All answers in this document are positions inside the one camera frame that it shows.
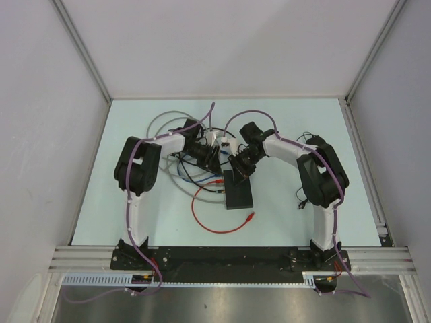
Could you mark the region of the black network switch box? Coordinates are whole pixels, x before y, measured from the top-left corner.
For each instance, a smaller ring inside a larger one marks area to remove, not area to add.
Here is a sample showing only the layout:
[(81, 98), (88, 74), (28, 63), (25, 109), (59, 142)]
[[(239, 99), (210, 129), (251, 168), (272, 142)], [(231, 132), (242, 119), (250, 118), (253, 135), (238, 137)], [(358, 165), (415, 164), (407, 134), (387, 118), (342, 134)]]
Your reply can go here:
[(234, 182), (232, 170), (224, 170), (224, 191), (225, 204), (227, 210), (251, 209), (253, 208), (253, 195), (250, 179), (247, 178), (241, 183)]

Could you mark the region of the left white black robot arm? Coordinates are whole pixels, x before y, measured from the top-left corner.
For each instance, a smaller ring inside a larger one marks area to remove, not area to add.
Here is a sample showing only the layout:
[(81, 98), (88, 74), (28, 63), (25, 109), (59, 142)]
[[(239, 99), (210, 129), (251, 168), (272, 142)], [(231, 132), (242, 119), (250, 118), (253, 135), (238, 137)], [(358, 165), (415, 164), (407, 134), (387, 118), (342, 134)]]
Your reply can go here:
[(160, 159), (184, 153), (195, 159), (201, 169), (215, 175), (222, 173), (220, 147), (210, 140), (201, 143), (198, 135), (202, 130), (200, 122), (188, 119), (184, 127), (166, 134), (146, 139), (129, 137), (125, 141), (114, 179), (127, 197), (125, 230), (119, 242), (128, 247), (125, 260), (133, 268), (143, 268), (149, 260), (148, 251), (141, 248), (147, 242), (148, 233), (142, 226), (144, 215), (140, 206), (156, 183)]

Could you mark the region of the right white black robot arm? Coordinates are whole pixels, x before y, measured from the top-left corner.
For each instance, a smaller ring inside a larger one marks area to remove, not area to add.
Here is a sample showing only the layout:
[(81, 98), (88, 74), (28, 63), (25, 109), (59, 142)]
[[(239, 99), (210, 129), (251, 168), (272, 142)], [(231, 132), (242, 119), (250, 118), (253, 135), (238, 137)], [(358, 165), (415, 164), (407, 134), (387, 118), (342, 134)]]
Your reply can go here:
[(275, 129), (262, 131), (254, 122), (244, 125), (240, 134), (246, 143), (244, 149), (236, 139), (222, 137), (222, 145), (230, 150), (228, 161), (234, 183), (248, 179), (264, 157), (274, 157), (296, 167), (306, 200), (313, 205), (310, 261), (319, 270), (328, 269), (341, 250), (335, 214), (350, 185), (334, 148), (320, 137), (305, 144), (288, 140)]

